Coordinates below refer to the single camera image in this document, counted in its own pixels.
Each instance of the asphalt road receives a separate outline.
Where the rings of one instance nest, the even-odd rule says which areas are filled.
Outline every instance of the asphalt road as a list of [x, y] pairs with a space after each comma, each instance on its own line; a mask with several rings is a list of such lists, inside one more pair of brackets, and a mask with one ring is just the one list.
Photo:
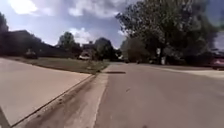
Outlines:
[[95, 128], [223, 128], [224, 81], [112, 64]]
[[14, 125], [89, 76], [0, 58], [0, 106]]

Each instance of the blue sky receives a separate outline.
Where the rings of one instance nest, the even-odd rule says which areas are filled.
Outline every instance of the blue sky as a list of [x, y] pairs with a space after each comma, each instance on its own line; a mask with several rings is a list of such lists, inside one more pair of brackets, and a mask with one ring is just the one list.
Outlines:
[[[114, 16], [137, 0], [1, 0], [10, 30], [26, 29], [55, 45], [65, 31], [74, 34], [79, 43], [99, 37], [111, 40], [116, 48], [124, 40]], [[223, 0], [211, 0], [207, 14], [218, 24]]]

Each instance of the grass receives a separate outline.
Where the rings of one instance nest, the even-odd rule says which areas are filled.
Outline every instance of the grass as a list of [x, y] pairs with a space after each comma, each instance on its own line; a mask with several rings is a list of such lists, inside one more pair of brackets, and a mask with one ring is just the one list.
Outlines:
[[57, 70], [80, 72], [96, 74], [108, 66], [108, 62], [100, 61], [82, 61], [75, 59], [62, 58], [39, 58], [39, 59], [25, 59], [22, 57], [10, 57], [8, 59], [24, 62], [45, 68], [52, 68]]

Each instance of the sidewalk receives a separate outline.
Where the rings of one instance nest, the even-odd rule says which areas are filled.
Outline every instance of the sidewalk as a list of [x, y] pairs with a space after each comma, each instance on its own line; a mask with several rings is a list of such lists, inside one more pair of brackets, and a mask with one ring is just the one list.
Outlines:
[[5, 59], [0, 67], [0, 106], [10, 125], [90, 76]]
[[188, 66], [151, 66], [161, 70], [188, 73], [192, 75], [206, 76], [224, 80], [224, 71], [213, 70], [210, 67], [188, 67]]

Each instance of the cloud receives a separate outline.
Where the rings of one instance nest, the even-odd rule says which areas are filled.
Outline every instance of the cloud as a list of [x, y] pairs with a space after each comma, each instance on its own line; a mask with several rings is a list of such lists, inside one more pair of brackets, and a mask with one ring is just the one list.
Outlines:
[[69, 14], [75, 16], [75, 17], [78, 17], [78, 16], [82, 16], [83, 15], [83, 12], [82, 10], [79, 10], [79, 9], [76, 9], [76, 8], [70, 8], [68, 10]]
[[110, 0], [74, 0], [74, 6], [68, 12], [75, 17], [83, 16], [84, 12], [88, 12], [101, 19], [111, 18], [119, 12], [115, 3]]
[[126, 32], [123, 32], [123, 31], [121, 31], [121, 30], [118, 30], [117, 33], [118, 33], [119, 35], [121, 35], [121, 36], [127, 36], [127, 35], [128, 35]]
[[42, 12], [45, 15], [48, 15], [48, 16], [54, 16], [55, 15], [55, 12], [53, 11], [53, 9], [49, 8], [49, 7], [42, 9]]
[[95, 38], [85, 30], [85, 28], [77, 29], [71, 28], [69, 30], [75, 38], [75, 41], [81, 44], [89, 43], [89, 41], [95, 40]]
[[128, 0], [110, 0], [116, 7], [121, 4], [128, 4]]
[[38, 10], [31, 0], [8, 0], [8, 2], [17, 14], [32, 14]]

